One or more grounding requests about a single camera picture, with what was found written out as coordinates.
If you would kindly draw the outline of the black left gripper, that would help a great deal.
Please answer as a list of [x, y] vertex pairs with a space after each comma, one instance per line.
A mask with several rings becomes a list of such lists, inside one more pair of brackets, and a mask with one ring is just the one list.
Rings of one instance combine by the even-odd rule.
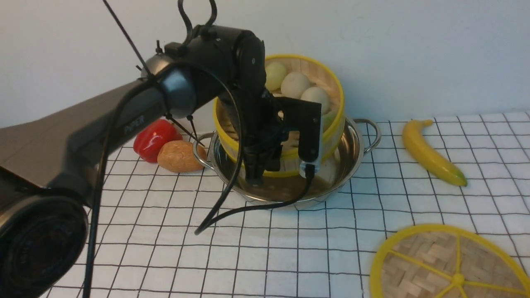
[[243, 138], [245, 181], [250, 185], [262, 185], [265, 171], [280, 171], [282, 143], [289, 137], [289, 133], [282, 130], [276, 97], [265, 87], [257, 93], [235, 87], [231, 94], [223, 91], [219, 100], [237, 134], [238, 145], [240, 137]]

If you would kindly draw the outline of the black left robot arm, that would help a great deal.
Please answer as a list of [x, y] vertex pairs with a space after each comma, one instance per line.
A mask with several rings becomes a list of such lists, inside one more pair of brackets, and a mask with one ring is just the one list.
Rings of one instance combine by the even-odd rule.
[[170, 114], [229, 100], [258, 182], [276, 160], [284, 124], [265, 90], [265, 45], [253, 32], [197, 25], [146, 60], [139, 79], [58, 113], [1, 129], [1, 296], [38, 298], [88, 246], [84, 296], [108, 156]]

